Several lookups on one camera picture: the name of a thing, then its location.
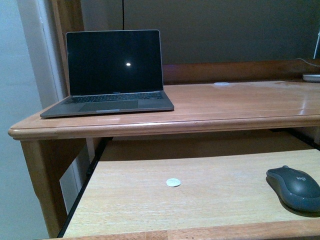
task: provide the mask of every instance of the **gray laptop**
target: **gray laptop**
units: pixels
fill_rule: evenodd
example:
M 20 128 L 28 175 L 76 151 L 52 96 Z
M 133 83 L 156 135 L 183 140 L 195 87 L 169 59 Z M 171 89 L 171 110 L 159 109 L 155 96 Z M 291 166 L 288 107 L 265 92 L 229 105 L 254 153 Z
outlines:
M 172 111 L 158 30 L 66 34 L 70 96 L 40 116 Z

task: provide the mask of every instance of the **power cord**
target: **power cord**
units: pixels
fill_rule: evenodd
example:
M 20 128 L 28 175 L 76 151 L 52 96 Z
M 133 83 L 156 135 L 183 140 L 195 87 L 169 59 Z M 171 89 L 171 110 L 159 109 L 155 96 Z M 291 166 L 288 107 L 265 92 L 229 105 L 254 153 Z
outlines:
M 299 60 L 301 60 L 301 61 L 303 61 L 303 62 L 305 62 L 306 64 L 309 64 L 309 65 L 311 65 L 311 66 L 320 67 L 320 65 L 316 65 L 316 64 L 313 64 L 313 63 L 311 63 L 311 62 L 308 62 L 308 61 L 304 60 L 303 58 L 297 57 L 296 59 L 299 59 Z

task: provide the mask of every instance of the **black laptop screen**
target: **black laptop screen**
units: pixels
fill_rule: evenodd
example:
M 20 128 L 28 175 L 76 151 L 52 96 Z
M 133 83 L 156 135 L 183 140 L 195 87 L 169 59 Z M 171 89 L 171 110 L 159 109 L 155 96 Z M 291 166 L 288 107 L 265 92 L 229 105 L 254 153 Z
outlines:
M 69 32 L 71 95 L 163 90 L 158 30 Z

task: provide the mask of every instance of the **laptop keyboard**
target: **laptop keyboard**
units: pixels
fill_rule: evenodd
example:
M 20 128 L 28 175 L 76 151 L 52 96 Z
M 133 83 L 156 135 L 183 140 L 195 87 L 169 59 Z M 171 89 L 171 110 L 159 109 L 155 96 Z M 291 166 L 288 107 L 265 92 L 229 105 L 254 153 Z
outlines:
M 142 93 L 126 93 L 126 94 L 106 94 L 91 96 L 74 96 L 65 104 L 79 103 L 98 103 L 108 101 L 125 101 L 125 100 L 143 100 L 143 99 L 162 99 L 160 92 L 142 92 Z

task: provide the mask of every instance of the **gray wireless mouse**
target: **gray wireless mouse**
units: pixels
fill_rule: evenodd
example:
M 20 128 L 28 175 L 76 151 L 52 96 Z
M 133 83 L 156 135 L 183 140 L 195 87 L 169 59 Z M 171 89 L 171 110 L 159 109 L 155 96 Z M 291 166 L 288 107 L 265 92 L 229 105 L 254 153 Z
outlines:
M 268 184 L 289 208 L 320 212 L 320 186 L 309 174 L 283 166 L 269 169 L 266 176 Z

